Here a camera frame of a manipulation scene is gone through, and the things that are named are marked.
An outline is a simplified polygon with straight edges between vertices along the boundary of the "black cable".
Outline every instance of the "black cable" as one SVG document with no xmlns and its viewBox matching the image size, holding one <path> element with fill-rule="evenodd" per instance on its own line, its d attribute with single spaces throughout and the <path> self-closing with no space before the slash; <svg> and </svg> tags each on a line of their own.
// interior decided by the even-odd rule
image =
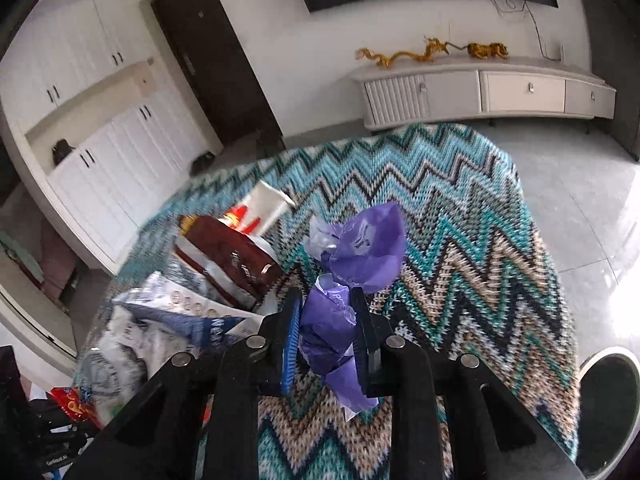
<svg viewBox="0 0 640 480">
<path fill-rule="evenodd" d="M 533 12 L 531 12 L 531 9 L 529 8 L 529 3 L 527 0 L 522 1 L 521 9 L 518 8 L 518 6 L 513 0 L 504 0 L 504 3 L 510 8 L 510 10 L 501 9 L 500 6 L 498 5 L 498 2 L 496 2 L 495 0 L 491 0 L 491 1 L 494 4 L 495 10 L 498 11 L 498 14 L 501 17 L 503 17 L 502 16 L 503 14 L 509 14 L 511 12 L 524 12 L 524 10 L 527 9 L 529 16 L 531 16 L 531 20 L 533 21 L 533 25 L 534 27 L 536 27 L 536 34 L 538 35 L 538 46 L 540 47 L 540 54 L 542 54 L 542 57 L 549 61 L 562 61 L 561 59 L 549 57 L 546 54 L 545 49 L 542 48 L 542 38 L 540 37 L 540 31 L 538 30 L 538 22 L 536 22 L 536 18 L 533 15 Z"/>
</svg>

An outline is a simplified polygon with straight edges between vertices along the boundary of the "dark brown door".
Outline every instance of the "dark brown door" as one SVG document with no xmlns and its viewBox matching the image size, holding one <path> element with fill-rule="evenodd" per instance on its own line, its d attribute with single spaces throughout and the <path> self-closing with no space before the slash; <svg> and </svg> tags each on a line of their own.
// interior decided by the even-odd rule
<svg viewBox="0 0 640 480">
<path fill-rule="evenodd" d="M 247 134 L 280 137 L 220 0 L 154 0 L 169 45 L 220 141 Z"/>
</svg>

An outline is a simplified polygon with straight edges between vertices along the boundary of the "knitted blanket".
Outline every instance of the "knitted blanket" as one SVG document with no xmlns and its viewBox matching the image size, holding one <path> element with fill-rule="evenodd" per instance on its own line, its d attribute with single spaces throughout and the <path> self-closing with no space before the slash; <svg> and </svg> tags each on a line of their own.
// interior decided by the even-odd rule
<svg viewBox="0 0 640 480">
<path fill-rule="evenodd" d="M 165 269 L 178 216 L 219 216 L 260 179 L 297 204 L 265 236 L 284 270 L 279 298 L 292 285 L 308 292 L 321 272 L 301 245 L 311 215 L 342 222 L 371 205 L 398 202 L 408 235 L 406 259 L 395 283 L 375 295 L 372 309 L 420 345 L 451 358 L 480 356 L 575 458 L 574 330 L 558 275 L 511 159 L 467 126 L 411 124 L 191 180 L 142 229 L 108 296 Z M 260 477 L 386 478 L 391 412 L 383 401 L 345 422 L 321 381 L 299 374 L 289 397 L 260 402 Z"/>
</svg>

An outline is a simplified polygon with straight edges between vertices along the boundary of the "golden figurine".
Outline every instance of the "golden figurine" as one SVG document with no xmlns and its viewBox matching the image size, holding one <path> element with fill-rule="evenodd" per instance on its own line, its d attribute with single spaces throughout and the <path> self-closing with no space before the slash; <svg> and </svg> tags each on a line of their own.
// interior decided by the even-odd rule
<svg viewBox="0 0 640 480">
<path fill-rule="evenodd" d="M 450 45 L 453 48 L 458 50 L 465 50 L 471 57 L 475 57 L 477 59 L 487 59 L 489 56 L 491 57 L 501 57 L 502 59 L 509 59 L 509 51 L 507 47 L 502 43 L 492 43 L 488 45 L 481 45 L 478 43 L 469 43 L 465 46 L 455 46 L 453 43 L 445 43 L 445 45 Z"/>
<path fill-rule="evenodd" d="M 433 61 L 433 59 L 431 59 L 431 56 L 436 52 L 445 52 L 446 54 L 449 53 L 446 43 L 441 43 L 437 38 L 424 39 L 426 42 L 424 54 L 414 54 L 413 52 L 401 50 L 400 52 L 396 52 L 395 54 L 393 54 L 393 56 L 387 57 L 384 54 L 374 54 L 368 48 L 361 48 L 356 51 L 356 59 L 362 59 L 363 57 L 366 57 L 370 60 L 377 60 L 378 62 L 376 64 L 378 66 L 389 68 L 396 59 L 402 56 L 410 57 L 412 59 L 415 59 L 416 61 Z"/>
</svg>

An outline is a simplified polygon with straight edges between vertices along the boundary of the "metal screw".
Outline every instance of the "metal screw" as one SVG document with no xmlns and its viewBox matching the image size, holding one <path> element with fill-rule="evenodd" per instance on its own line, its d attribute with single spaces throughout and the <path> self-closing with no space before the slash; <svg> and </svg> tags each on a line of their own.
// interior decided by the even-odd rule
<svg viewBox="0 0 640 480">
<path fill-rule="evenodd" d="M 262 348 L 267 344 L 267 340 L 263 338 L 261 335 L 252 335 L 246 339 L 246 345 L 249 348 Z"/>
<path fill-rule="evenodd" d="M 189 361 L 191 361 L 191 354 L 187 352 L 178 352 L 171 358 L 171 364 L 177 367 L 186 366 Z"/>
<path fill-rule="evenodd" d="M 389 348 L 402 348 L 404 346 L 405 341 L 402 336 L 390 335 L 389 337 L 386 338 L 385 343 Z"/>
<path fill-rule="evenodd" d="M 473 354 L 464 354 L 460 358 L 460 362 L 465 368 L 478 368 L 480 365 L 480 359 Z"/>
</svg>

